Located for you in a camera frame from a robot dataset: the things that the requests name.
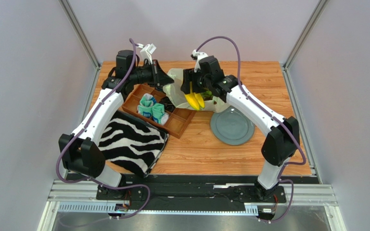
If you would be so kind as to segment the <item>pale green plastic bag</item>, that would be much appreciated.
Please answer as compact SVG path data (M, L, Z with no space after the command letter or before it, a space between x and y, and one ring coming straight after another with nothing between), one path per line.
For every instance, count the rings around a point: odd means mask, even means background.
M168 76L174 80L174 83L163 86L163 91L170 99L172 104L176 108L195 111L195 109L187 102L185 94L180 90L183 82L183 69L172 68L168 71ZM200 111L212 111L215 113L221 113L230 106L230 104L225 103L220 98L215 96L212 100L207 100L204 103L205 107L201 108Z

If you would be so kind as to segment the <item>yellow banana bunch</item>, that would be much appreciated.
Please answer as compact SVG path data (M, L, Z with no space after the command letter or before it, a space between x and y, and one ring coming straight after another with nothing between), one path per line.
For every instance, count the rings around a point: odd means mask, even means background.
M200 93L196 93L193 91L192 83L187 83L189 87L189 93L185 94L185 99L189 103L189 105L197 111L200 111L205 108L205 102Z

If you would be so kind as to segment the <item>green grape bunch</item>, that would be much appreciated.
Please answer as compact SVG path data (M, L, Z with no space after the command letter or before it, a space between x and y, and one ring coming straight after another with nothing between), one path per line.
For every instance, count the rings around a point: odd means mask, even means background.
M204 92L204 93L202 93L201 94L202 95L202 97L203 97L203 99L205 100L205 101L209 101L209 100L212 100L213 99L213 94L212 94L212 92L211 91L206 91L206 92Z

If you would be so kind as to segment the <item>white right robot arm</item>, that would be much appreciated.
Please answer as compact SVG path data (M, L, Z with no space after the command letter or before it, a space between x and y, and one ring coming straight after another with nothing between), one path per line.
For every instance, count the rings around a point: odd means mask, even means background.
M192 59L195 67L183 70L181 92L195 110L205 108L201 93L210 91L213 96L230 104L251 120L265 136L261 152L265 163L255 187L264 192L273 190L294 153L300 150L299 123L296 118L274 112L254 97L240 78L225 75L214 56L196 52Z

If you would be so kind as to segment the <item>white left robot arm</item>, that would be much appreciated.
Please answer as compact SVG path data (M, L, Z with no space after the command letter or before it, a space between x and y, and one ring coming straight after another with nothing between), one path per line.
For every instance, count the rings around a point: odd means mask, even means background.
M119 51L114 72L103 82L102 89L94 106L80 125L70 135L62 134L59 139L60 165L65 169L83 175L84 180L92 180L110 189L120 189L122 175L106 165L106 159L99 149L100 138L115 112L123 105L135 85L148 84L162 87L174 80L152 58L153 44L139 45L144 61L137 66L136 49Z

